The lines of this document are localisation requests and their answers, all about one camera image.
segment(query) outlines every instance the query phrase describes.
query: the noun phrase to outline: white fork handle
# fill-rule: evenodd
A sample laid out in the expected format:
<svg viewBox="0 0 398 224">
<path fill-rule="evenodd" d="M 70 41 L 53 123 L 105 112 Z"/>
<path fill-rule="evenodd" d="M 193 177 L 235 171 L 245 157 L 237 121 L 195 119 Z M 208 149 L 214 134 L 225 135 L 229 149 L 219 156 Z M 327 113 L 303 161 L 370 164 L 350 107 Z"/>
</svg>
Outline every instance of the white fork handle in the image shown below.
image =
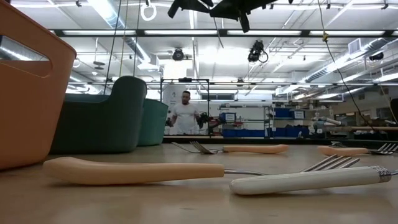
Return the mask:
<svg viewBox="0 0 398 224">
<path fill-rule="evenodd" d="M 383 167 L 346 169 L 264 175 L 233 180 L 229 188 L 236 194 L 255 195 L 293 190 L 322 189 L 388 182 L 391 175 Z"/>
</svg>

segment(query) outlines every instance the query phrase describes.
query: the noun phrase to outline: fork handle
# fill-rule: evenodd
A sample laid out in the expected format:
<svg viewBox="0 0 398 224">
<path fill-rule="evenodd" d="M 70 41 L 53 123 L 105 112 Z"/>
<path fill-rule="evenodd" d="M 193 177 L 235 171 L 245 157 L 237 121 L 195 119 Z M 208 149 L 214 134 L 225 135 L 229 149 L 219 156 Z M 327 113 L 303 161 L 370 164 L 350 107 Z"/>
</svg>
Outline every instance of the fork handle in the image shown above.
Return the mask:
<svg viewBox="0 0 398 224">
<path fill-rule="evenodd" d="M 383 167 L 355 167 L 295 174 L 263 175 L 233 180 L 229 188 L 236 194 L 255 195 L 388 182 Z"/>
<path fill-rule="evenodd" d="M 279 144 L 277 146 L 224 146 L 224 152 L 254 152 L 265 154 L 276 154 L 287 151 L 288 145 Z"/>
<path fill-rule="evenodd" d="M 366 148 L 355 148 L 355 147 L 347 147 L 347 148 L 334 148 L 329 146 L 318 146 L 318 150 L 326 155 L 337 155 L 337 156 L 355 156 L 358 154 L 368 153 L 368 149 Z"/>
<path fill-rule="evenodd" d="M 91 162 L 72 157 L 45 161 L 43 170 L 49 176 L 85 185 L 142 184 L 224 176 L 224 166 L 220 164 L 132 164 Z"/>
</svg>

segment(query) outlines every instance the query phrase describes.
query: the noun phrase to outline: table surface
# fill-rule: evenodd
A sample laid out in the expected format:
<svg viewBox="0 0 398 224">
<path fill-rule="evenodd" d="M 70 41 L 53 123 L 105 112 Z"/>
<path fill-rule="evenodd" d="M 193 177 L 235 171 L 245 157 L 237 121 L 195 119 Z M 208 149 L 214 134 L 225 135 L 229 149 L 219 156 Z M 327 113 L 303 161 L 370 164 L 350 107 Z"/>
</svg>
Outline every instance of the table surface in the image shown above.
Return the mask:
<svg viewBox="0 0 398 224">
<path fill-rule="evenodd" d="M 316 146 L 278 155 L 190 154 L 171 144 L 130 154 L 80 155 L 105 162 L 198 162 L 268 174 L 297 172 L 322 160 Z M 398 169 L 393 156 L 360 156 L 355 166 Z M 0 172 L 0 223 L 397 223 L 398 178 L 388 183 L 238 196 L 228 184 L 245 175 L 144 185 L 87 187 L 47 177 L 41 164 Z"/>
</svg>

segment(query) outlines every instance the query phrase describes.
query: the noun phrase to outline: dark green bin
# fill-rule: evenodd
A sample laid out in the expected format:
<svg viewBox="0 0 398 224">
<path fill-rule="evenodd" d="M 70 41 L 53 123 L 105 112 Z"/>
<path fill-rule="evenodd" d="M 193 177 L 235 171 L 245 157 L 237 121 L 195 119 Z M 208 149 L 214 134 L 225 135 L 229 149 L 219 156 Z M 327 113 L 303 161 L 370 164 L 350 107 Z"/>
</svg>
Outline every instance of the dark green bin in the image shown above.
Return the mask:
<svg viewBox="0 0 398 224">
<path fill-rule="evenodd" d="M 157 100 L 145 100 L 138 146 L 162 144 L 168 108 Z"/>
<path fill-rule="evenodd" d="M 109 96 L 67 94 L 51 154 L 111 154 L 138 143 L 147 87 L 130 76 L 116 80 Z"/>
</svg>

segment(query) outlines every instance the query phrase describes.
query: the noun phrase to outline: ceiling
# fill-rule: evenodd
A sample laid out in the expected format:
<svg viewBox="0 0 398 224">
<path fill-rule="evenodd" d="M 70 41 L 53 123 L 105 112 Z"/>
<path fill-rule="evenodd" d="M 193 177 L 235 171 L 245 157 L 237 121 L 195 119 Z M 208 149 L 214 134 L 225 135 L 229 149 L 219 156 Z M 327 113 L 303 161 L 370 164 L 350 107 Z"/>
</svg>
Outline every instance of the ceiling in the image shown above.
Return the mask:
<svg viewBox="0 0 398 224">
<path fill-rule="evenodd" d="M 77 7 L 74 5 L 74 1 L 67 0 L 13 0 L 12 4 L 48 29 L 110 28 L 89 2 L 80 2 L 82 7 Z M 152 0 L 156 6 L 157 15 L 151 21 L 145 21 L 139 16 L 138 3 L 140 1 L 130 0 L 128 1 L 129 6 L 127 6 L 127 1 L 114 1 L 113 3 L 116 9 L 121 3 L 120 16 L 126 21 L 128 29 L 215 29 L 215 22 L 219 29 L 241 28 L 237 21 L 217 18 L 214 22 L 208 14 L 200 12 L 190 18 L 189 11 L 178 11 L 176 16 L 171 19 L 167 15 L 171 2 L 170 0 Z M 383 7 L 384 1 L 378 0 L 331 0 L 330 2 L 332 7 L 322 10 L 324 23 L 328 24 L 327 29 L 381 30 L 398 28 L 396 19 L 398 1 L 388 0 L 389 7 L 387 9 L 380 9 Z M 312 0 L 294 0 L 294 5 L 291 6 L 287 0 L 276 1 L 273 10 L 268 7 L 265 10 L 252 11 L 248 16 L 251 29 L 321 29 L 320 11 L 316 8 L 317 6 L 317 1 Z M 150 17 L 152 12 L 152 9 L 146 9 L 145 15 Z M 99 38 L 96 59 L 95 38 L 63 37 L 62 39 L 77 51 L 81 61 L 81 65 L 73 69 L 74 75 L 83 76 L 88 80 L 104 80 L 110 60 L 109 76 L 111 77 L 134 74 L 148 82 L 160 79 L 159 72 L 140 70 L 136 67 L 139 62 L 134 60 L 134 52 L 122 38 Z M 253 68 L 253 65 L 248 63 L 247 57 L 249 49 L 255 40 L 259 39 L 266 46 L 269 61 L 261 66 L 256 64 Z M 329 38 L 328 43 L 332 54 L 338 55 L 347 51 L 348 44 L 353 40 L 354 38 Z M 321 38 L 222 37 L 221 41 L 224 48 L 221 47 L 219 39 L 216 37 L 195 37 L 198 77 L 218 82 L 235 82 L 239 77 L 245 78 L 247 82 L 298 82 L 309 71 L 321 67 L 330 59 L 330 54 Z M 175 48 L 181 48 L 185 54 L 193 55 L 191 37 L 138 37 L 137 42 L 148 54 L 158 55 L 161 65 L 172 61 L 170 53 Z M 397 50 L 394 47 L 389 47 L 384 52 L 384 60 L 390 60 L 396 57 Z M 94 60 L 105 63 L 104 70 L 95 70 Z M 189 63 L 187 76 L 193 77 L 192 61 Z M 344 76 L 350 76 L 379 63 L 381 61 L 368 62 L 365 65 L 364 60 L 358 60 L 342 67 L 341 71 Z M 319 80 L 338 82 L 341 77 L 331 73 Z M 277 86 L 259 86 L 258 90 L 262 88 L 275 89 Z"/>
</svg>

